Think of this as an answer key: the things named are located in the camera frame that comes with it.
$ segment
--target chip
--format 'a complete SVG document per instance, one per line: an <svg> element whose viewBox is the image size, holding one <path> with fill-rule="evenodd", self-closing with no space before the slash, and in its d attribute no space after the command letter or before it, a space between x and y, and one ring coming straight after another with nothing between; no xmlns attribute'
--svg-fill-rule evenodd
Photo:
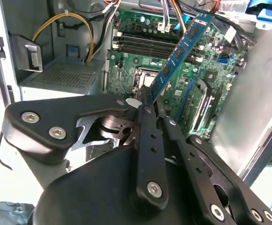
<svg viewBox="0 0 272 225"><path fill-rule="evenodd" d="M184 48L179 46L177 47L177 50L174 52L174 56L177 60L179 60L181 56L183 55L183 53L184 53Z"/></svg>
<svg viewBox="0 0 272 225"><path fill-rule="evenodd" d="M152 92L153 95L158 91L159 87L160 87L160 82L159 81L155 81L152 84L151 92Z"/></svg>
<svg viewBox="0 0 272 225"><path fill-rule="evenodd" d="M136 31L141 31L142 30L142 26L141 25L137 25L136 26Z"/></svg>
<svg viewBox="0 0 272 225"><path fill-rule="evenodd" d="M165 68L164 68L164 70L163 70L164 78L165 78L166 76L168 76L168 74L170 73L171 69L172 69L172 66L171 66L170 64L167 64L167 65L165 66Z"/></svg>
<svg viewBox="0 0 272 225"><path fill-rule="evenodd" d="M216 79L217 74L218 73L216 71L208 71L206 81L213 82Z"/></svg>
<svg viewBox="0 0 272 225"><path fill-rule="evenodd" d="M195 36L198 34L199 27L198 26L192 26L187 33L187 38L190 40L193 40Z"/></svg>

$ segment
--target green circuit board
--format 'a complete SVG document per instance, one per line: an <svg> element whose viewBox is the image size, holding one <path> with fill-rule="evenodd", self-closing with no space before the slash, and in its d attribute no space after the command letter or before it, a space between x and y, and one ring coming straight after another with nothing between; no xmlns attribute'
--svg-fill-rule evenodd
<svg viewBox="0 0 272 225"><path fill-rule="evenodd" d="M160 32L159 23L162 23L160 16L119 11L113 26L113 34L116 36L118 33L118 37L112 42L109 73L105 85L108 93L114 93L123 98L134 97L138 90L135 88L135 76L139 74L139 77L145 76L142 85L148 86L152 82L153 77L146 75L157 74L166 62L166 57L161 57L162 50L159 47L152 46L150 49L151 43L142 41L142 38L155 40L162 46L163 42L169 45L176 44L182 35L176 30L170 30L169 33ZM171 19L170 23L174 28L178 21ZM123 40L121 35L131 37L136 44L129 45L130 40L128 40L122 49L118 49L118 43ZM198 42L199 51L181 65L161 94L167 115L179 122L185 135L197 134L203 138L210 137L225 98L232 89L233 79L239 72L238 67L235 70L235 65L243 61L246 52L229 53L228 61L220 63L218 57L222 55L222 51L218 51L217 46L222 43L225 43L224 35L215 27L210 26ZM199 79L209 85L212 90L212 102L215 105L208 105L209 108L206 109L208 117L204 120L208 122L202 121L199 123L200 126L194 128L193 122L198 116L203 99L201 87L197 85Z"/></svg>

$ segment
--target blue ram stick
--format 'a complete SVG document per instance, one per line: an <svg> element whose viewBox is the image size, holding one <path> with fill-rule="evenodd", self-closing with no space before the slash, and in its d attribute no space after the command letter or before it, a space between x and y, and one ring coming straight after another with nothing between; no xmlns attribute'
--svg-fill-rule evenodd
<svg viewBox="0 0 272 225"><path fill-rule="evenodd" d="M193 47L199 41L203 32L205 32L206 28L211 24L213 19L214 16L212 15L199 13L192 20L188 30L180 39L163 68L150 85L150 90L153 94L154 101L166 87L174 72L180 67L180 65L192 51Z"/></svg>

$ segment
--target memory chip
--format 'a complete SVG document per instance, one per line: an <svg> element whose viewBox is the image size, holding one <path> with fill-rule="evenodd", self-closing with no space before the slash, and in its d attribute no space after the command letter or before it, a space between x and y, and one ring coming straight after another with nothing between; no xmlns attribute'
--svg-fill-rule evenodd
<svg viewBox="0 0 272 225"><path fill-rule="evenodd" d="M167 64L163 70L163 75L164 77L168 76L168 74L170 73L172 69L172 66L170 64Z"/></svg>
<svg viewBox="0 0 272 225"><path fill-rule="evenodd" d="M199 31L198 26L192 26L187 34L187 38L193 40L195 36L198 34L198 31Z"/></svg>
<svg viewBox="0 0 272 225"><path fill-rule="evenodd" d="M177 47L177 50L174 52L174 56L177 60L179 60L179 58L183 55L184 53L184 48L181 46Z"/></svg>
<svg viewBox="0 0 272 225"><path fill-rule="evenodd" d="M155 94L158 91L159 87L160 87L160 82L159 81L155 81L152 84L152 88L151 88L152 94Z"/></svg>

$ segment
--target black metal bracket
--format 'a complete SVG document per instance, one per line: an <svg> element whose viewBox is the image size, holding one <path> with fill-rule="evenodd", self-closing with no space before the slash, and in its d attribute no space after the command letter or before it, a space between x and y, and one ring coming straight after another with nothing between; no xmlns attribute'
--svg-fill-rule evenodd
<svg viewBox="0 0 272 225"><path fill-rule="evenodd" d="M162 132L156 127L152 96L145 86L139 93L142 105L138 108L138 133L133 140L131 202L136 210L151 216L167 206L168 186Z"/></svg>
<svg viewBox="0 0 272 225"><path fill-rule="evenodd" d="M179 125L169 117L163 118L165 148L172 150L178 165L183 170L185 193L192 203L193 215L201 224L236 225L223 208L213 185L207 175L196 149L185 142Z"/></svg>
<svg viewBox="0 0 272 225"><path fill-rule="evenodd" d="M75 143L79 118L91 118L91 127L100 117L124 116L128 108L111 94L18 102L6 108L2 132L10 144L43 163L55 164Z"/></svg>
<svg viewBox="0 0 272 225"><path fill-rule="evenodd" d="M219 195L226 195L227 199L221 199L221 202L226 202L238 225L272 225L271 210L226 165L209 143L197 135L189 136L186 141L195 146L199 158L211 169L209 175L212 185L219 186Z"/></svg>

